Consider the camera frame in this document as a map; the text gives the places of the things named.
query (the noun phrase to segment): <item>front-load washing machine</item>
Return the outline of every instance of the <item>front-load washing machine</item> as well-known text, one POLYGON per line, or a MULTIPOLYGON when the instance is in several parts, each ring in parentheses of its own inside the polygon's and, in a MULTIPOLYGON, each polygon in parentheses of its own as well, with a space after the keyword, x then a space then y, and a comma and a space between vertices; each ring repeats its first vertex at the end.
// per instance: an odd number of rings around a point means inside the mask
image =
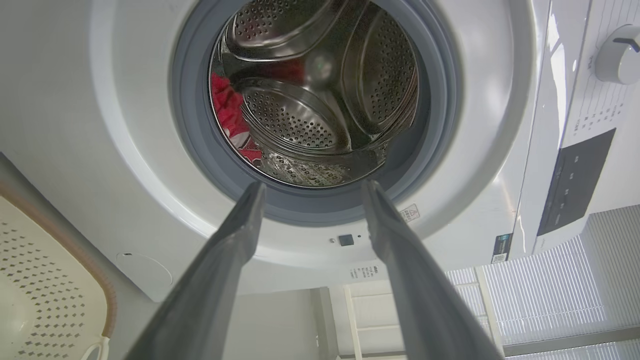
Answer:
POLYGON ((241 293, 386 278, 364 179, 444 270, 516 259, 542 250, 590 9, 571 3, 13 3, 0 149, 154 300, 254 181, 241 293))

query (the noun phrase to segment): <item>warning sticker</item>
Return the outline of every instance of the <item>warning sticker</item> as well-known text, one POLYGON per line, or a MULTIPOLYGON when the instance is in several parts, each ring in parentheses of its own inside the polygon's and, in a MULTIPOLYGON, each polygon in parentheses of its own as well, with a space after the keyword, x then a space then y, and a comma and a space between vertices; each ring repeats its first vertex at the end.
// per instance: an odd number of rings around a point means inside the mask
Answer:
POLYGON ((363 268, 353 268, 351 269, 350 272, 351 272, 352 279, 366 279, 366 278, 374 277, 379 274, 377 266, 365 266, 363 268))
POLYGON ((420 217, 420 213, 418 212, 418 207, 415 204, 412 204, 408 208, 401 210, 400 215, 402 215, 404 222, 409 222, 411 220, 415 220, 420 217))
POLYGON ((509 259, 509 250, 511 250, 511 234, 498 235, 495 237, 495 245, 493 246, 493 257, 491 264, 503 263, 509 259))

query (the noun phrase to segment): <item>laundry basket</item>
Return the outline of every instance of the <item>laundry basket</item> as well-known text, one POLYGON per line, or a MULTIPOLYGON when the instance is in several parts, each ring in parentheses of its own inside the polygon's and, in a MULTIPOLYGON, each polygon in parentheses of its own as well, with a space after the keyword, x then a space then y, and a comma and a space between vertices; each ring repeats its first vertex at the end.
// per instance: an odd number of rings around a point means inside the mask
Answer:
POLYGON ((0 359, 108 356, 115 294, 60 234, 28 203, 0 197, 0 359))

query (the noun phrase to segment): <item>white wall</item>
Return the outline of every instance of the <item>white wall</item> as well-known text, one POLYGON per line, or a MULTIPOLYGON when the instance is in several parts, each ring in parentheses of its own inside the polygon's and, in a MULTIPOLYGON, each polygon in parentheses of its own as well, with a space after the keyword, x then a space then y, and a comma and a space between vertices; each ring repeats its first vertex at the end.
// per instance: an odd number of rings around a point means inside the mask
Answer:
POLYGON ((310 290, 236 298, 224 360, 316 360, 310 290))

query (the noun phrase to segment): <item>red cloth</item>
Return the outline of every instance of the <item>red cloth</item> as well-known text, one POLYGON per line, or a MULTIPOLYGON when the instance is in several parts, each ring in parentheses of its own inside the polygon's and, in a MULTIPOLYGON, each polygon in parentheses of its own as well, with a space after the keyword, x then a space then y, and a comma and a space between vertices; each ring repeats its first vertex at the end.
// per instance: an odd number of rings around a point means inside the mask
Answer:
POLYGON ((242 95, 235 92, 229 85, 229 79, 216 73, 211 74, 211 94, 213 108, 225 135, 242 156, 250 163, 258 165, 262 158, 262 151, 251 139, 249 125, 242 116, 240 109, 243 103, 242 95))

